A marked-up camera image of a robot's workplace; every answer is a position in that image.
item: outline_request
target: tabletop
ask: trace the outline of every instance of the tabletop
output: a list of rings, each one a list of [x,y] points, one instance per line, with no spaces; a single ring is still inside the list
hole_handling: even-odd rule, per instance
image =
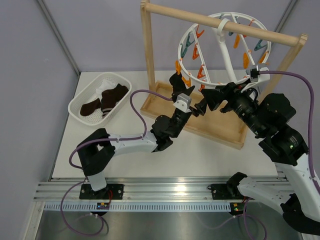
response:
[[[212,70],[212,75],[225,78],[225,70]],[[146,71],[122,71],[117,74],[127,78],[132,90],[149,89]],[[173,71],[156,71],[156,80],[168,82]],[[235,72],[240,78],[243,71]],[[76,93],[84,89],[101,72],[82,72]],[[133,104],[140,109],[147,93],[133,97]],[[148,129],[154,119],[143,116]],[[129,101],[105,125],[108,133],[130,135],[144,130],[143,123],[130,107]],[[52,178],[82,178],[82,170],[69,165],[69,156],[76,146],[96,129],[78,122],[69,115],[57,154]],[[263,153],[251,131],[247,131],[244,147],[233,149],[196,134],[182,131],[178,138],[173,138],[173,145],[161,152],[136,152],[113,157],[104,169],[107,178],[143,178],[143,177],[229,177],[236,172],[248,176],[275,177],[277,171],[272,161]],[[72,162],[80,165],[78,155]]]

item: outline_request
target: wooden tray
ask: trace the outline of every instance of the wooden tray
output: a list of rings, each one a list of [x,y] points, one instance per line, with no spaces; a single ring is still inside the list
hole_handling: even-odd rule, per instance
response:
[[[155,90],[168,98],[171,97],[173,91],[170,84],[161,81],[156,82]],[[200,102],[203,96],[192,93],[191,98],[193,106]],[[244,146],[248,128],[234,112],[221,113],[219,109],[210,111],[207,108],[204,116],[191,116],[184,130],[240,150]],[[172,101],[166,101],[153,95],[149,95],[141,107],[141,113],[153,119],[159,115],[171,117],[174,111]]]

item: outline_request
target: white plastic basket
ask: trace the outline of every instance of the white plastic basket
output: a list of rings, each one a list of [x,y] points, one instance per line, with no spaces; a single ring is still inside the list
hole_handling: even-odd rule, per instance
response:
[[[80,114],[82,105],[90,103],[98,98],[96,89],[101,86],[103,80],[108,80],[112,83],[126,86],[129,89],[129,91],[104,118],[102,117],[102,111],[100,108],[96,109],[89,116],[82,116]],[[97,76],[92,82],[88,84],[88,86],[86,86],[72,99],[72,101],[68,105],[68,111],[70,115],[73,116],[79,122],[87,126],[100,128],[105,126],[112,119],[112,117],[120,110],[120,108],[126,103],[126,101],[129,99],[131,90],[132,85],[127,79],[113,72],[104,72]]]

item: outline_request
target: teal clothespin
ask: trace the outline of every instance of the teal clothespin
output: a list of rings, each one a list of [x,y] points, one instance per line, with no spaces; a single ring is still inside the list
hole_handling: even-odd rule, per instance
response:
[[[237,20],[237,19],[238,19],[238,17],[237,17],[237,16],[235,16],[234,18],[235,18],[235,20]],[[240,23],[240,22],[238,22],[238,24],[239,24],[239,23]],[[232,34],[234,34],[234,33],[230,31],[230,32],[229,32],[229,36],[232,36]]]
[[[193,44],[196,40],[193,40],[193,42],[190,42],[190,34],[191,32],[189,32],[188,37],[186,38],[185,41],[185,47],[188,48],[191,44]]]
[[[180,43],[180,45],[181,45],[180,55],[181,55],[182,58],[184,58],[186,53],[187,53],[187,51],[188,51],[188,47],[184,48],[184,45],[182,43]]]
[[[254,51],[258,51],[258,50],[263,49],[264,47],[267,46],[267,44],[261,46],[261,43],[262,43],[262,39],[260,39],[260,40],[258,41],[258,43],[255,45]]]

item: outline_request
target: orange clothespin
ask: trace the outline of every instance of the orange clothespin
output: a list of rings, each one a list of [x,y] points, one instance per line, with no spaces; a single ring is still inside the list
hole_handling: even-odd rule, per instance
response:
[[[178,73],[178,75],[180,75],[181,66],[180,66],[180,63],[178,62],[178,60],[175,61],[175,71]]]
[[[251,21],[250,21],[250,23],[249,23],[249,25],[248,26],[251,26],[251,24],[254,22],[255,20],[254,19],[252,19]]]
[[[198,43],[196,43],[196,44],[194,45],[194,48],[193,48],[193,55],[192,55],[192,59],[193,59],[193,60],[195,60],[197,57],[200,56],[200,54],[197,53],[197,50],[198,50],[197,45],[198,45]]]
[[[191,78],[189,77],[189,80],[186,80],[184,76],[182,76],[182,81],[184,82],[184,84],[190,88],[191,87]]]
[[[206,76],[206,75],[204,75],[202,73],[203,70],[204,70],[204,65],[202,64],[200,69],[199,69],[199,71],[198,71],[198,75],[196,76],[198,79],[203,78],[204,76]]]
[[[262,55],[262,57],[259,60],[259,64],[262,64],[262,62],[265,60],[267,53],[269,53],[269,51],[265,51],[265,53]]]
[[[240,35],[237,34],[236,37],[235,37],[233,48],[236,49],[239,46],[239,43],[240,43]]]
[[[195,34],[196,34],[196,37],[197,37],[197,38],[200,38],[200,36],[205,32],[205,30],[203,29],[202,32],[198,32],[198,30],[199,30],[199,24],[198,24],[198,26],[196,27]]]
[[[201,92],[202,89],[205,88],[205,85],[201,84],[200,88],[198,89],[199,92]]]
[[[245,52],[243,54],[243,68],[247,69],[249,67],[249,63],[250,63],[250,60],[249,60],[248,54]]]

